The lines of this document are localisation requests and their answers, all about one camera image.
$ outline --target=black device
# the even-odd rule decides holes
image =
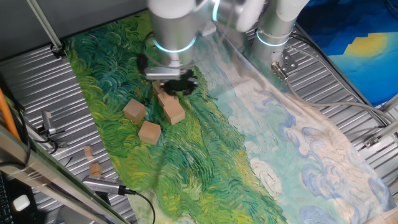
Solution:
[[[12,202],[26,195],[29,199],[29,206],[17,211]],[[0,224],[41,224],[45,221],[45,213],[37,210],[32,188],[21,181],[0,175]]]

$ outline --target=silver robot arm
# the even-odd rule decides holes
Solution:
[[[188,88],[193,45],[208,21],[246,32],[257,21],[265,0],[147,0],[159,64],[144,69],[147,79],[167,83],[168,94]]]
[[[296,18],[309,0],[269,0],[263,12],[254,55],[271,67],[282,52]],[[147,79],[162,80],[170,95],[192,92],[193,45],[206,22],[216,21],[238,32],[249,30],[262,12],[265,0],[147,0],[160,62],[145,68]]]

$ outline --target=metal bracket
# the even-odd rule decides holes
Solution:
[[[298,67],[296,61],[292,58],[292,56],[290,56],[289,53],[287,53],[286,49],[284,49],[282,53],[280,67],[285,73],[293,72]]]
[[[165,67],[147,67],[144,69],[145,76],[148,80],[178,80],[180,78],[180,70]]]
[[[374,134],[371,138],[363,142],[367,148],[381,142],[384,138],[391,136],[398,143],[398,120],[389,124],[387,127]]]
[[[57,132],[57,129],[55,128],[54,122],[52,121],[51,112],[42,111],[42,117],[43,117],[43,128],[44,128],[44,131],[48,135],[55,134]]]
[[[60,149],[65,149],[65,148],[68,147],[68,144],[67,144],[66,141],[57,142],[57,144],[58,144],[58,147],[59,147]]]
[[[377,144],[379,142],[380,142],[380,140],[376,136],[374,136],[374,137],[371,137],[370,139],[368,139],[367,141],[365,141],[364,144],[367,148],[370,148],[371,146],[373,146],[374,144]]]

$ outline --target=small wooden block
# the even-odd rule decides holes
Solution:
[[[156,80],[152,82],[152,87],[156,95],[163,93],[163,90],[160,87],[160,80]]]
[[[94,159],[93,149],[91,148],[91,146],[85,146],[85,156],[86,156],[87,160],[89,160],[89,161]]]
[[[131,99],[130,102],[123,109],[124,115],[135,123],[140,123],[144,118],[147,110],[145,106],[135,99]]]
[[[101,172],[95,172],[94,174],[92,174],[92,175],[95,175],[95,176],[97,176],[97,177],[101,177],[102,175],[101,175]]]
[[[174,103],[171,105],[167,105],[163,107],[164,113],[170,124],[175,125],[178,122],[185,119],[185,111],[184,108],[180,105],[180,103]]]
[[[167,93],[161,93],[157,95],[157,99],[159,100],[159,103],[162,106],[178,103],[178,99],[175,99],[174,96],[169,96]]]
[[[161,133],[162,131],[158,124],[144,121],[144,124],[142,124],[142,127],[138,132],[138,136],[141,141],[156,145]]]
[[[90,173],[94,174],[96,172],[99,172],[99,173],[102,172],[102,168],[98,163],[94,163],[94,164],[90,165]]]

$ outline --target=metal grating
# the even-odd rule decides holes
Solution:
[[[288,45],[314,53],[309,45],[290,39]],[[337,101],[360,102],[355,90],[338,74],[331,73],[321,62],[299,51],[286,47],[298,64],[298,69],[288,73],[289,80],[298,95],[311,103],[332,103]],[[347,136],[359,154],[370,164],[386,184],[398,177],[398,144],[391,136],[382,138],[370,148],[364,144],[373,134],[383,130],[373,114],[356,106],[318,108],[329,117]],[[398,119],[398,105],[386,108]]]
[[[28,122],[38,128],[42,125],[41,111],[50,111],[57,132],[55,141],[66,141],[67,148],[60,148],[53,155],[80,180],[90,175],[92,163],[99,163],[102,176],[117,179],[96,125],[81,92],[75,74],[68,61],[56,59],[50,47],[29,52],[0,63],[0,72],[15,95],[25,107]],[[94,159],[88,161],[83,147],[93,148]],[[61,203],[34,190],[38,209],[48,212],[47,223],[53,223]],[[132,218],[134,212],[126,196],[110,195],[111,205],[124,218]]]

